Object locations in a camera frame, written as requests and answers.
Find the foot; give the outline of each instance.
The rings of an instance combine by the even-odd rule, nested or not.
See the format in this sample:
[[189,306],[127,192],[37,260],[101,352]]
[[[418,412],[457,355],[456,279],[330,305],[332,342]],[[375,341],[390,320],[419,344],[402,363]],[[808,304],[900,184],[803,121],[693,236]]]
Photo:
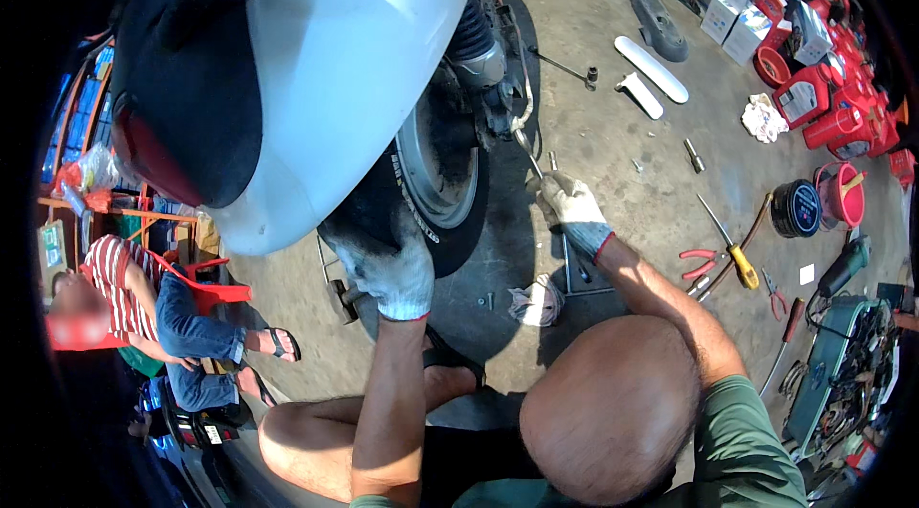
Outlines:
[[[434,348],[425,337],[422,350]],[[427,411],[475,392],[475,375],[465,366],[429,366],[425,369],[425,400]]]
[[236,373],[236,387],[239,388],[240,392],[245,392],[248,395],[256,397],[262,402],[265,402],[269,408],[274,406],[274,403],[271,402],[269,397],[263,398],[261,387],[258,385],[256,371],[252,369],[252,366],[247,366],[243,370]]
[[[294,349],[291,336],[286,330],[280,329],[275,329],[275,334],[278,335],[278,340],[281,342],[281,346],[284,347],[284,354],[282,354],[280,359],[286,360],[289,363],[294,362]],[[271,338],[271,330],[269,329],[249,330],[246,335],[245,345],[247,350],[268,354],[274,354],[277,348],[274,339]]]

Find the hand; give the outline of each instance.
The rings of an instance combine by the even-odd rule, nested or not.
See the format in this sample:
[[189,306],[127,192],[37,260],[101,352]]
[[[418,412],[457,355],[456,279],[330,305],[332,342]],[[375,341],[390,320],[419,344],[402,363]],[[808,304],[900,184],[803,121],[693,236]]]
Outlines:
[[172,364],[182,364],[183,366],[185,366],[186,370],[189,370],[189,371],[195,370],[194,368],[192,368],[193,365],[198,366],[201,364],[200,360],[198,360],[197,358],[192,358],[191,356],[186,356],[185,358],[178,358],[177,356],[173,356],[172,360],[170,360],[169,362]]
[[527,190],[537,194],[536,204],[549,226],[560,226],[571,244],[596,263],[597,255],[614,233],[587,185],[554,170],[542,179],[530,179]]
[[399,250],[370,237],[333,213],[319,234],[341,259],[358,288],[377,299],[380,314],[391,320],[415,320],[431,310],[434,262],[425,235],[405,203],[392,216]]

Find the red striped shirt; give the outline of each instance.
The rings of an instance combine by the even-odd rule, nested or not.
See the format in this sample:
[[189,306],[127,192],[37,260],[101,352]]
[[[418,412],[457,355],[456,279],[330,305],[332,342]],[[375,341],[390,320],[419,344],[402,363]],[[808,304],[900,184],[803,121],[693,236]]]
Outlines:
[[155,315],[148,315],[124,284],[128,261],[134,261],[144,269],[147,279],[158,292],[160,277],[166,272],[163,265],[141,245],[115,235],[106,235],[91,244],[80,270],[109,303],[109,332],[126,342],[128,332],[140,334],[150,341],[159,341]]

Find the pliers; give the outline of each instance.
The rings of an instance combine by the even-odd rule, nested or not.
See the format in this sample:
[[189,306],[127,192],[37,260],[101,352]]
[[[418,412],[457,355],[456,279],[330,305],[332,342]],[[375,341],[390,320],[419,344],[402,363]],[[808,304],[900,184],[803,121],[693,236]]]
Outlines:
[[[769,287],[769,303],[772,305],[772,316],[775,317],[775,320],[781,322],[782,317],[784,317],[788,312],[788,302],[785,300],[785,295],[782,294],[782,291],[778,290],[778,287],[775,286],[775,283],[772,281],[772,277],[769,276],[769,273],[765,272],[765,269],[763,269],[763,278],[765,279],[765,285]],[[782,303],[781,313],[779,313],[778,309],[775,307],[776,299]]]
[[688,281],[688,280],[692,280],[696,278],[697,276],[701,276],[705,274],[706,272],[715,268],[715,265],[718,264],[718,261],[720,261],[726,256],[728,256],[727,253],[718,252],[717,250],[709,250],[709,249],[684,250],[683,252],[680,253],[681,259],[689,259],[692,257],[698,257],[700,259],[708,259],[708,261],[704,262],[697,269],[694,269],[689,272],[684,272],[683,279]]

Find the green t-shirt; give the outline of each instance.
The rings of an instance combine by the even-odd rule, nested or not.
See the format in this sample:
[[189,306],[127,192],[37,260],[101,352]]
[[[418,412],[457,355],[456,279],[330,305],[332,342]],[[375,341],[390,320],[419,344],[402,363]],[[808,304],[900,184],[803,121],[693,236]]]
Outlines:
[[[778,441],[763,401],[746,376],[720,379],[708,391],[695,428],[692,482],[650,501],[648,508],[807,506],[804,479]],[[562,506],[546,480],[494,480],[472,486],[453,508]],[[382,496],[361,496],[353,508],[395,508]]]

